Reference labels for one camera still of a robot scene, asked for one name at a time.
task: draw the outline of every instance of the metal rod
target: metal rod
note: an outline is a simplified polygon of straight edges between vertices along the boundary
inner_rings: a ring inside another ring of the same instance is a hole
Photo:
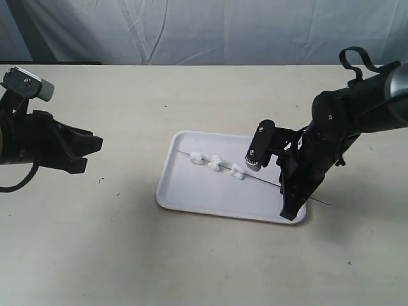
[[[186,156],[190,156],[190,154],[189,154],[189,153],[187,153],[187,152],[183,152],[183,151],[178,150],[178,149],[174,149],[174,151],[175,151],[175,152],[178,152],[178,153],[181,153],[181,154],[184,154],[184,155],[186,155]],[[203,158],[203,160],[204,160],[205,162],[207,162],[207,163],[211,163],[211,161],[209,161],[208,159]],[[224,164],[220,164],[219,166],[220,166],[221,168],[231,170],[231,168],[230,168],[230,167],[225,166]],[[249,174],[247,174],[247,173],[244,173],[244,176],[246,176],[246,177],[250,177],[250,178],[252,178],[252,179],[259,180],[259,181],[261,181],[261,182],[264,182],[264,183],[267,183],[267,184],[273,185],[273,186],[278,187],[278,188],[281,188],[281,185],[279,185],[279,184],[272,183],[272,182],[269,182],[269,181],[267,181],[267,180],[263,180],[262,178],[259,178],[259,177],[254,177],[254,176],[249,175]],[[316,198],[313,198],[313,197],[310,197],[310,199],[311,199],[311,200],[314,200],[314,201],[316,201],[316,202],[319,202],[319,203],[325,204],[325,205],[330,205],[328,202],[325,202],[325,201],[322,201],[322,200],[319,200],[319,199],[316,199]]]

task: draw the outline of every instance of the gray curtain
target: gray curtain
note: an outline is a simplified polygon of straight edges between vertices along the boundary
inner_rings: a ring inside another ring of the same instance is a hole
[[[60,61],[338,64],[351,45],[376,63],[408,60],[404,0],[22,2]]]

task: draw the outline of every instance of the white tray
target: white tray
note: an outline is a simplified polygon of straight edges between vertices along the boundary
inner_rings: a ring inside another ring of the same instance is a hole
[[[248,169],[244,157],[251,136],[237,136],[195,131],[177,133],[170,149],[156,189],[156,201],[163,208],[207,215],[218,215],[255,221],[296,224],[306,216],[304,205],[293,221],[282,218],[282,195],[279,187],[280,168],[272,157],[267,168],[259,172]],[[233,163],[245,169],[245,176],[239,180],[230,175],[228,169],[213,171],[205,164],[192,164],[191,152],[203,154],[205,159],[212,155],[222,157],[224,164]]]

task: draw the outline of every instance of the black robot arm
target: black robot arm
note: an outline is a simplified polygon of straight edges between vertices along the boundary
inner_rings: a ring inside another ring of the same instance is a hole
[[[376,75],[363,79],[361,69],[346,59],[348,50],[360,54],[366,68]],[[350,47],[340,53],[345,69],[355,72],[347,87],[324,91],[312,104],[312,121],[299,131],[275,127],[271,120],[259,123],[245,156],[255,171],[276,155],[284,205],[280,215],[293,220],[300,207],[334,165],[344,166],[343,153],[362,133],[408,126],[408,64],[375,67],[367,52]]]
[[[84,156],[101,150],[102,138],[62,124],[48,112],[27,113],[29,100],[49,101],[54,86],[18,67],[6,72],[1,85],[6,92],[0,99],[0,164],[32,163],[33,167],[21,183],[0,187],[0,192],[20,189],[40,166],[83,173],[87,164]]]

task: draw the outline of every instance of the beige table surface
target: beige table surface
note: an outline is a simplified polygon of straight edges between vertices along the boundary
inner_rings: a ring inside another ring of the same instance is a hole
[[[408,303],[408,130],[361,137],[316,194],[330,206],[314,203],[301,226],[170,212],[154,201],[175,133],[252,135],[266,118],[298,129],[314,97],[345,86],[350,71],[25,68],[55,85],[51,102],[33,108],[105,142],[83,175],[41,169],[0,194],[0,305]],[[1,166],[0,183],[26,171]]]

